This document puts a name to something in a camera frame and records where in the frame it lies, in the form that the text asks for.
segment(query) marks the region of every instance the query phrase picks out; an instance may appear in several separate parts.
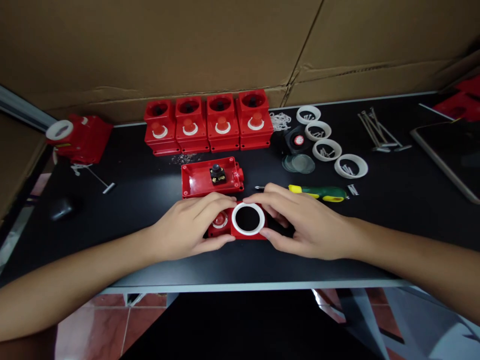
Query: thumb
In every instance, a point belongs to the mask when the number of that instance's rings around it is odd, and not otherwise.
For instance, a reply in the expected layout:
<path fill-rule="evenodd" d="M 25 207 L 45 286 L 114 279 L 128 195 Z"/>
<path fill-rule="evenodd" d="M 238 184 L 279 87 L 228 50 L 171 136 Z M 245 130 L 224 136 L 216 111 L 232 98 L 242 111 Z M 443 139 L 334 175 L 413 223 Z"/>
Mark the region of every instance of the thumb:
<path fill-rule="evenodd" d="M 209 237 L 195 247 L 197 254 L 206 253 L 220 249 L 226 243 L 235 240 L 235 236 L 224 234 L 217 237 Z"/>
<path fill-rule="evenodd" d="M 291 237 L 283 236 L 270 228 L 264 227 L 260 234 L 267 238 L 273 247 L 281 252 L 300 255 L 304 245 Z"/>

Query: black table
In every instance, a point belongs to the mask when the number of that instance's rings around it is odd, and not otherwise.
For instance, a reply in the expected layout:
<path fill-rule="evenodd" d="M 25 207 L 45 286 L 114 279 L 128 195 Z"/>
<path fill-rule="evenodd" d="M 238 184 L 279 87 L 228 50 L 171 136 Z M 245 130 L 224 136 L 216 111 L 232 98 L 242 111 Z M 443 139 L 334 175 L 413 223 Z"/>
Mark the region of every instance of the black table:
<path fill-rule="evenodd" d="M 101 163 L 92 169 L 104 187 L 86 170 L 75 176 L 60 160 L 0 276 L 4 285 L 42 265 L 88 247 L 132 233 L 156 222 L 181 198 L 180 166 L 234 156 L 245 174 L 245 191 L 275 182 L 282 186 L 355 184 L 359 196 L 329 203 L 335 211 L 404 232 L 423 235 L 480 251 L 476 221 L 480 206 L 470 203 L 433 161 L 416 145 L 409 131 L 438 122 L 438 115 L 418 106 L 433 105 L 438 95 L 421 95 L 347 101 L 319 105 L 321 120 L 332 128 L 331 139 L 343 153 L 361 156 L 368 174 L 357 180 L 340 177 L 334 161 L 315 159 L 311 174 L 290 173 L 281 165 L 277 134 L 268 149 L 219 154 L 155 157 L 144 142 L 145 125 L 113 129 Z M 357 113 L 375 107 L 379 120 L 404 144 L 402 152 L 372 152 L 372 143 Z M 274 109 L 292 117 L 297 107 Z M 51 222 L 52 201 L 63 196 L 77 199 L 81 210 L 71 219 Z M 270 219 L 272 228 L 279 230 Z M 403 286 L 407 282 L 374 266 L 354 260 L 323 261 L 276 251 L 268 241 L 237 240 L 222 249 L 190 258 L 152 265 L 131 274 L 105 290 L 107 293 L 233 291 L 257 289 L 308 289 Z"/>

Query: right hand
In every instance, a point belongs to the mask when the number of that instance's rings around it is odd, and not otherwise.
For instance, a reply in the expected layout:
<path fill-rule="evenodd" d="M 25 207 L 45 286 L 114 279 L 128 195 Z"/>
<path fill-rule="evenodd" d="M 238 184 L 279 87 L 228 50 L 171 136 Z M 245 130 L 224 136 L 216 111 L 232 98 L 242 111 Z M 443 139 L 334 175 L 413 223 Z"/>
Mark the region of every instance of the right hand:
<path fill-rule="evenodd" d="M 310 195 L 296 194 L 269 183 L 263 193 L 246 197 L 243 202 L 259 203 L 284 228 L 289 222 L 295 227 L 293 238 L 267 227 L 260 230 L 277 250 L 324 260 L 351 258 L 356 251 L 360 235 L 352 219 Z"/>

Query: cardboard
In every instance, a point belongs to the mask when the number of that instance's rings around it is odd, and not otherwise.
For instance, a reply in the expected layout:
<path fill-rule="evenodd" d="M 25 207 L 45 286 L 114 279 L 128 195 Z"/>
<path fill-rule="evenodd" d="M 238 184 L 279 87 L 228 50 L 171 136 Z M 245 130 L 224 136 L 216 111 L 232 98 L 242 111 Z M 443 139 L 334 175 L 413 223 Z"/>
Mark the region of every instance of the cardboard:
<path fill-rule="evenodd" d="M 462 58 L 479 34 L 480 1 L 324 0 L 291 83 Z"/>
<path fill-rule="evenodd" d="M 0 112 L 0 225 L 45 146 L 43 133 Z"/>
<path fill-rule="evenodd" d="M 278 108 L 287 93 L 287 87 L 274 87 L 266 88 L 265 93 L 268 97 L 268 103 L 271 108 Z M 203 100 L 207 99 L 207 96 L 221 94 L 220 93 L 197 93 L 191 96 L 201 96 Z M 165 99 L 178 99 L 187 96 L 174 95 L 165 96 Z M 140 99 L 128 99 L 128 100 L 116 100 L 97 102 L 85 105 L 77 105 L 72 107 L 46 110 L 46 113 L 54 118 L 61 120 L 66 119 L 69 114 L 78 115 L 98 115 L 101 119 L 111 124 L 125 124 L 125 123 L 137 123 L 143 121 L 145 108 L 147 103 L 153 100 L 160 100 L 162 97 L 147 97 Z"/>
<path fill-rule="evenodd" d="M 430 75 L 450 61 L 429 61 L 366 69 L 338 76 L 295 83 L 283 106 L 315 104 L 413 93 Z M 422 91 L 436 90 L 424 86 Z"/>
<path fill-rule="evenodd" d="M 321 0 L 3 1 L 0 83 L 42 110 L 286 85 Z"/>

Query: screwdriver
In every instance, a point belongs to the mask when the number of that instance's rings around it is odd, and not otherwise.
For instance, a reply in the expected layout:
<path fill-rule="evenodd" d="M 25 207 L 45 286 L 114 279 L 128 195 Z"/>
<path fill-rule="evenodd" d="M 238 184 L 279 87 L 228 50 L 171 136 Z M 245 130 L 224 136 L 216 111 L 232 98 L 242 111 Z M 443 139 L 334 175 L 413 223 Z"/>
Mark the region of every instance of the screwdriver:
<path fill-rule="evenodd" d="M 256 190 L 264 190 L 265 186 L 255 186 Z M 288 190 L 294 194 L 307 194 L 314 199 L 321 198 L 323 201 L 330 203 L 340 203 L 345 199 L 349 199 L 347 193 L 342 188 L 336 186 L 297 186 L 288 185 Z"/>

